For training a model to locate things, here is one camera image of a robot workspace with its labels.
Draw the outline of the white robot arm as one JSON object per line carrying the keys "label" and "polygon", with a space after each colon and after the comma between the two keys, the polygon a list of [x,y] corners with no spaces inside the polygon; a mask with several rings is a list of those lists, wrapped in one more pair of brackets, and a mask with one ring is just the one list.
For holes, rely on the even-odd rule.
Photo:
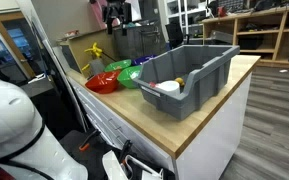
{"label": "white robot arm", "polygon": [[0,79],[0,167],[16,180],[87,180],[48,129],[30,97]]}

